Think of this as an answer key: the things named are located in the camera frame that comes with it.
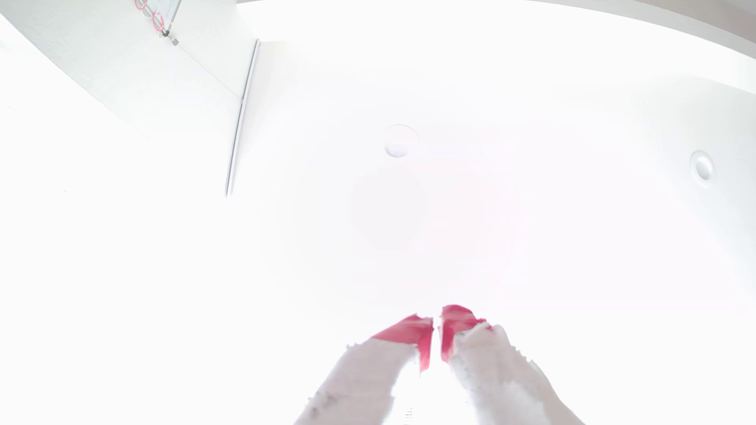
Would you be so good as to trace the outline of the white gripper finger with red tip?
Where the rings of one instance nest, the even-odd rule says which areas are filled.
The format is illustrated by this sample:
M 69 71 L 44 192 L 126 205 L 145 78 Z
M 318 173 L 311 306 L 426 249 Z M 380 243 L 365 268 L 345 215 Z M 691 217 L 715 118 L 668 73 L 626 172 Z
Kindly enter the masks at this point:
M 411 314 L 362 343 L 347 346 L 295 424 L 383 424 L 402 371 L 430 366 L 433 318 Z
M 441 359 L 465 391 L 480 424 L 583 424 L 545 373 L 510 343 L 500 325 L 461 305 L 441 314 Z

